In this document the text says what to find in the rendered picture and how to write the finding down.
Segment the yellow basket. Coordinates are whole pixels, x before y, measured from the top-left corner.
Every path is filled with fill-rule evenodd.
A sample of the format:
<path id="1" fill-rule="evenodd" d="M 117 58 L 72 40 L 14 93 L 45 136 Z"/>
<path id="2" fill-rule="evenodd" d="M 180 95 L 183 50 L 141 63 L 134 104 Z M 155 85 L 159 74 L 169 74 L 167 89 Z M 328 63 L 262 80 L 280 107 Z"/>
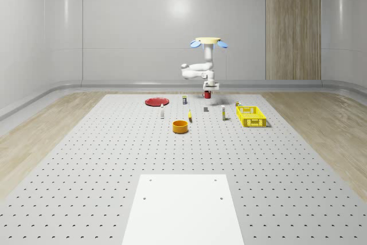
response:
<path id="1" fill-rule="evenodd" d="M 236 115 L 244 127 L 266 127 L 266 117 L 256 106 L 237 106 Z"/>

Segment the drone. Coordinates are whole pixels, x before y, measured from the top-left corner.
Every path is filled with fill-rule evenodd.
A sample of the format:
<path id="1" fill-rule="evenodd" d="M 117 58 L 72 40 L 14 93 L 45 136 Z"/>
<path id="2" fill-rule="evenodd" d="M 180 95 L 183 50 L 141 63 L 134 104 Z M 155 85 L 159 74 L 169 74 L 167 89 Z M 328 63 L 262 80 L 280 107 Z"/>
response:
<path id="1" fill-rule="evenodd" d="M 222 48 L 227 48 L 228 45 L 221 40 L 221 38 L 217 37 L 198 37 L 195 38 L 191 43 L 190 46 L 192 48 L 197 48 L 202 44 L 217 44 L 218 46 Z"/>

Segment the yellow bowl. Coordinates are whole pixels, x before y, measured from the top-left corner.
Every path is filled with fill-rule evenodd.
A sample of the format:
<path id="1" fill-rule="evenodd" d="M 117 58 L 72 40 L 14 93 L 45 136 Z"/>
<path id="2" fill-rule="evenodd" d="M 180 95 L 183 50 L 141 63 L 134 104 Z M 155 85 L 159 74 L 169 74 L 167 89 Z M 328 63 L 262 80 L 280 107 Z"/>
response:
<path id="1" fill-rule="evenodd" d="M 177 134 L 183 134 L 188 132 L 188 122 L 184 120 L 176 120 L 172 124 L 173 132 Z"/>

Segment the red plate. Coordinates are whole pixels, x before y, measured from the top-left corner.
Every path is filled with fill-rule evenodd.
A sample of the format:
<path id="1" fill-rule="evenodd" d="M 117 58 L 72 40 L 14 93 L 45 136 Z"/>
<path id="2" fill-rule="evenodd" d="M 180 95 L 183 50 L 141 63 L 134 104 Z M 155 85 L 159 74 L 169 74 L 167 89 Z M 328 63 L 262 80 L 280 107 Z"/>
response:
<path id="1" fill-rule="evenodd" d="M 152 107 L 165 106 L 165 105 L 169 104 L 169 99 L 162 98 L 162 97 L 149 98 L 149 99 L 145 100 L 145 104 L 148 105 L 148 106 L 152 106 Z"/>

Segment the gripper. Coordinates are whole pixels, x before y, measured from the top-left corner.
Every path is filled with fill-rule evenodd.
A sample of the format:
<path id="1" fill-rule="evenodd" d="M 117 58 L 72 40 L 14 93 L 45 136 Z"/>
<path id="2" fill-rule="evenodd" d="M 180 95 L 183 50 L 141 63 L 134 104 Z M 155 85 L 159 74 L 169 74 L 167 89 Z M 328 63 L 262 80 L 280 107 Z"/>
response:
<path id="1" fill-rule="evenodd" d="M 220 84 L 219 83 L 210 83 L 209 81 L 205 81 L 204 85 L 203 85 L 203 90 L 204 91 L 210 91 L 210 92 L 214 92 L 214 91 L 218 91 L 220 89 Z"/>

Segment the white board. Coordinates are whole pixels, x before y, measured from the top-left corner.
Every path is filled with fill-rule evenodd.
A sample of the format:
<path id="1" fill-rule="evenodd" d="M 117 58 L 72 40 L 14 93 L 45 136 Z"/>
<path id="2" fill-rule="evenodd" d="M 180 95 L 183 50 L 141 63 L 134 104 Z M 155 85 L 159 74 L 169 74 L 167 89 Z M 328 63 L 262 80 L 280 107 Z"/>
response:
<path id="1" fill-rule="evenodd" d="M 141 175 L 122 245 L 244 245 L 226 175 Z"/>

